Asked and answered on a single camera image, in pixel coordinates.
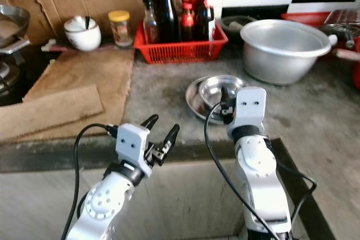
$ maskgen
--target concrete countertop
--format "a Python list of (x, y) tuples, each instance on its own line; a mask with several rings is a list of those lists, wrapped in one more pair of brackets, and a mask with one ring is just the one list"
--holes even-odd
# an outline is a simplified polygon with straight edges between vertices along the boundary
[[(194, 150), (196, 146), (204, 149), (204, 122), (186, 105), (185, 90), (190, 82), (202, 76), (231, 74), (248, 85), (263, 87), (267, 91), (266, 132), (272, 138), (280, 137), (298, 169), (316, 179), (319, 188), (314, 198), (336, 239), (358, 239), (360, 92), (352, 84), (351, 73), (351, 63), (319, 60), (297, 84), (277, 87), (248, 76), (242, 68), (241, 50), (231, 45), (223, 49), (218, 61), (208, 63), (148, 65), (137, 55), (124, 121), (140, 123), (159, 114), (150, 134), (153, 142), (162, 142), (178, 123), (181, 150), (174, 155), (196, 159), (202, 153)], [(231, 146), (222, 125), (211, 125), (210, 138), (219, 146), (222, 142)], [(29, 163), (42, 170), (71, 167), (73, 142), (2, 144), (0, 170), (20, 171)], [(109, 137), (84, 138), (82, 151), (89, 160), (99, 158), (95, 167), (116, 158), (114, 140)], [(233, 156), (233, 148), (221, 155)]]

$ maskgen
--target pot handle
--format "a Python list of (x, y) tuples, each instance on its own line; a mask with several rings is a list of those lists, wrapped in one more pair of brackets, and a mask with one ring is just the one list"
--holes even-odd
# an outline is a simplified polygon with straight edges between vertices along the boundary
[(20, 37), (17, 37), (17, 39), (18, 39), (17, 42), (12, 43), (7, 47), (0, 48), (0, 53), (10, 55), (30, 44), (30, 41), (28, 39), (24, 39)]
[(335, 46), (338, 43), (338, 36), (336, 36), (335, 34), (331, 34), (328, 37), (328, 40), (331, 44), (331, 46)]

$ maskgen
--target aluminum pot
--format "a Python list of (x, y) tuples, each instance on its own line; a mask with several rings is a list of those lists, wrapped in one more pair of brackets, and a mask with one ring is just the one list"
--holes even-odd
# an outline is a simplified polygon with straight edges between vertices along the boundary
[(298, 22), (260, 20), (240, 31), (244, 68), (253, 77), (271, 84), (293, 84), (331, 49), (329, 37)]

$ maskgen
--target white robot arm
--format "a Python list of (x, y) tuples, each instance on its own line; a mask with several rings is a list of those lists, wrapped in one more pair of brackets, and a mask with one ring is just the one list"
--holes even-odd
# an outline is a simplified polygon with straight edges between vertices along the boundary
[(165, 138), (162, 149), (147, 141), (150, 129), (158, 119), (152, 115), (141, 125), (123, 124), (113, 127), (119, 164), (110, 164), (104, 178), (88, 192), (80, 218), (76, 221), (66, 240), (111, 239), (109, 227), (120, 212), (125, 200), (130, 200), (134, 188), (151, 175), (155, 163), (163, 164), (168, 151), (175, 144), (179, 125)]
[[(235, 112), (227, 133), (235, 143), (236, 171), (242, 183), (243, 197), (279, 239), (290, 240), (289, 207), (276, 175), (276, 159), (264, 134), (265, 105), (266, 91), (263, 88), (241, 88), (236, 95)], [(251, 211), (245, 209), (244, 215), (249, 240), (273, 239)]]

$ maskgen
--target black cable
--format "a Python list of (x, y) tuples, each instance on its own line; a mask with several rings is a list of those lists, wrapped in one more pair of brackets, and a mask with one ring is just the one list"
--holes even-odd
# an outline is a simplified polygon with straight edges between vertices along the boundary
[(73, 204), (71, 206), (70, 209), (70, 213), (69, 216), (67, 217), (67, 221), (64, 227), (64, 231), (62, 232), (61, 235), (61, 240), (65, 240), (66, 235), (68, 234), (69, 228), (70, 228), (70, 223), (71, 220), (73, 219), (74, 213), (75, 213), (75, 208), (77, 206), (77, 202), (78, 202), (78, 196), (79, 196), (79, 178), (80, 178), (80, 172), (79, 172), (79, 141), (81, 139), (81, 137), (83, 136), (83, 134), (89, 129), (92, 128), (94, 126), (98, 126), (100, 128), (104, 128), (107, 129), (106, 125), (102, 125), (102, 124), (90, 124), (88, 126), (86, 126), (85, 128), (83, 128), (81, 130), (81, 132), (78, 134), (78, 136), (76, 137), (75, 143), (74, 143), (74, 170), (75, 170), (75, 189), (74, 189), (74, 198), (73, 198)]
[(275, 239), (275, 240), (280, 240), (278, 238), (278, 236), (276, 235), (276, 233), (269, 227), (269, 225), (266, 223), (266, 221), (261, 218), (256, 211), (252, 208), (251, 205), (248, 204), (248, 202), (242, 197), (242, 195), (239, 193), (239, 191), (237, 191), (236, 187), (234, 186), (234, 184), (231, 182), (231, 180), (229, 179), (228, 175), (225, 172), (225, 169), (223, 168), (223, 166), (220, 164), (217, 156), (215, 155), (213, 148), (210, 144), (210, 140), (209, 140), (209, 136), (208, 136), (208, 126), (209, 126), (209, 121), (210, 118), (212, 116), (212, 114), (214, 113), (214, 111), (216, 110), (216, 108), (220, 106), (220, 102), (217, 103), (213, 108), (211, 108), (210, 112), (208, 113), (206, 120), (205, 120), (205, 126), (204, 126), (204, 136), (205, 136), (205, 143), (206, 146), (208, 147), (208, 150), (217, 166), (217, 168), (219, 169), (220, 173), (222, 174), (222, 176), (224, 177), (225, 181), (228, 183), (228, 185), (230, 186), (230, 188), (232, 189), (232, 191), (234, 191), (234, 193), (236, 194), (236, 196), (240, 199), (240, 201), (246, 206), (247, 209), (249, 209), (249, 211), (259, 220), (259, 222), (266, 228), (266, 230), (271, 234), (271, 236)]
[(284, 170), (288, 171), (289, 173), (292, 173), (292, 174), (295, 174), (295, 175), (297, 175), (297, 176), (300, 176), (300, 177), (302, 177), (302, 178), (304, 178), (304, 179), (306, 179), (306, 180), (308, 180), (308, 181), (310, 181), (310, 182), (312, 183), (312, 186), (310, 187), (310, 189), (304, 193), (304, 195), (302, 196), (302, 198), (301, 198), (301, 200), (299, 201), (298, 205), (295, 207), (294, 211), (293, 211), (292, 214), (291, 214), (291, 226), (293, 226), (293, 225), (294, 225), (294, 221), (295, 221), (296, 217), (298, 216), (298, 213), (299, 213), (299, 211), (300, 211), (303, 203), (304, 203), (304, 202), (311, 196), (311, 194), (314, 192), (314, 190), (315, 190), (316, 187), (317, 187), (317, 184), (316, 184), (316, 182), (315, 182), (312, 178), (304, 175), (303, 173), (301, 173), (301, 172), (299, 172), (299, 171), (296, 171), (296, 170), (293, 170), (293, 169), (291, 169), (291, 168), (288, 168), (288, 167), (286, 167), (284, 164), (282, 164), (282, 163), (280, 163), (280, 162), (278, 162), (278, 161), (276, 161), (276, 163), (277, 163), (277, 165), (278, 165), (279, 167), (282, 167)]
[(76, 217), (79, 219), (80, 215), (81, 215), (81, 205), (83, 205), (84, 201), (85, 201), (85, 198), (86, 198), (86, 195), (88, 194), (89, 192), (85, 193), (84, 196), (80, 199), (79, 201), (79, 204), (78, 204), (78, 207), (76, 208)]

